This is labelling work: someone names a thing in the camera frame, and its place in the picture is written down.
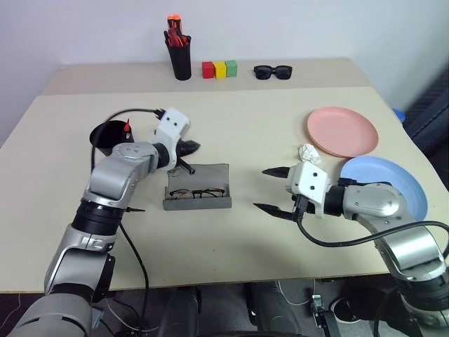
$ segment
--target eyeglasses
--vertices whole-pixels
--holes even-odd
[[[269,65],[256,65],[254,73],[257,79],[269,79],[275,74],[278,79],[289,79],[292,76],[293,67],[290,65],[278,65],[273,68]]]
[[[221,188],[206,188],[205,190],[176,190],[169,192],[169,195],[174,199],[179,199],[183,196],[188,196],[188,194],[192,194],[193,199],[197,199],[196,196],[199,196],[199,198],[203,197],[203,194],[207,194],[208,196],[212,196],[215,198],[223,197],[225,195],[225,190],[222,190]]]

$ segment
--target green block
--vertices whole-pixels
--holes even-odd
[[[237,76],[237,62],[232,61],[225,61],[226,63],[226,77],[236,77]]]

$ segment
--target table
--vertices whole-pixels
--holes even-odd
[[[285,61],[264,61],[272,65]],[[142,255],[153,287],[267,279],[340,277],[387,271],[373,243],[327,249],[307,241],[296,224],[268,216],[253,202],[292,207],[284,181],[260,171],[297,163],[309,142],[304,121],[314,109],[337,105],[369,118],[380,136],[370,154],[395,161],[423,186],[427,219],[449,223],[449,194],[431,164],[365,75],[350,61],[290,60],[290,81],[258,81],[260,61],[239,62],[230,79],[173,78],[170,65],[66,67],[51,79],[0,149],[0,291],[42,291],[43,277],[79,205],[89,178],[88,136],[111,113],[129,107],[174,106],[191,119],[185,139],[201,143],[191,164],[230,164],[232,209],[164,211],[166,173],[138,187],[123,224]],[[136,140],[151,140],[157,120],[130,114]],[[321,168],[337,178],[346,162],[323,152]],[[305,227],[324,241],[368,234],[343,218],[308,215]],[[445,232],[431,228],[440,246]],[[143,277],[121,233],[112,251],[111,289],[143,287]]]

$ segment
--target red tip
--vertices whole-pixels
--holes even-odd
[[[126,121],[125,127],[123,128],[123,131],[129,132],[131,131],[131,127],[129,125],[129,119]]]

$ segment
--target pink plate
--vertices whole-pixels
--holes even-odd
[[[373,151],[379,140],[375,127],[364,116],[344,107],[322,107],[307,120],[310,138],[337,157],[357,157]]]

